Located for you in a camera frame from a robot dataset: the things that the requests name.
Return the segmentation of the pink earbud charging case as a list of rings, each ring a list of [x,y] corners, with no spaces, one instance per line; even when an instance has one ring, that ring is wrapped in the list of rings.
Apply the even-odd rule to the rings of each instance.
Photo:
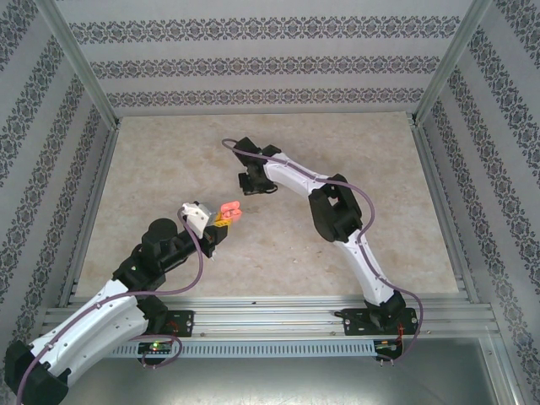
[[[221,219],[228,220],[231,223],[237,222],[241,215],[242,211],[240,209],[239,201],[226,202],[220,207]]]

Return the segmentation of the grey sheet metal panel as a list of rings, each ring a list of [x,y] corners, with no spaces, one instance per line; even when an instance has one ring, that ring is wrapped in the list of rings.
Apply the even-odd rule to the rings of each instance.
[[[479,368],[368,358],[106,359],[61,405],[499,405]]]

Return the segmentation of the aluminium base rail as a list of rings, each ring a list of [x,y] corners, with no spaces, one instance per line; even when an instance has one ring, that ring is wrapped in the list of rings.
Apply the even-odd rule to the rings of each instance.
[[[465,292],[423,294],[422,338],[476,338],[500,332],[490,304],[473,303]],[[359,295],[194,298],[165,297],[172,310],[194,312],[194,339],[343,338],[336,311],[363,308]]]

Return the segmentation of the aluminium frame corner post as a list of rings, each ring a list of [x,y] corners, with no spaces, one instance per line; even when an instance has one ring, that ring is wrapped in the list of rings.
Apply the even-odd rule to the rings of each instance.
[[[445,86],[446,80],[450,77],[460,60],[462,53],[465,51],[467,43],[471,40],[473,33],[482,21],[483,16],[492,2],[493,0],[472,0],[470,7],[465,13],[445,52],[445,55],[442,57],[439,66],[435,70],[433,78],[429,81],[429,84],[418,103],[418,107],[414,113],[408,115],[411,124],[418,126],[425,121],[432,105],[436,102],[437,97]]]
[[[116,116],[110,101],[100,86],[95,73],[82,52],[68,22],[62,16],[56,0],[34,0],[52,34],[69,60],[74,72],[78,75],[90,98],[94,102],[108,129],[116,129],[119,118]]]

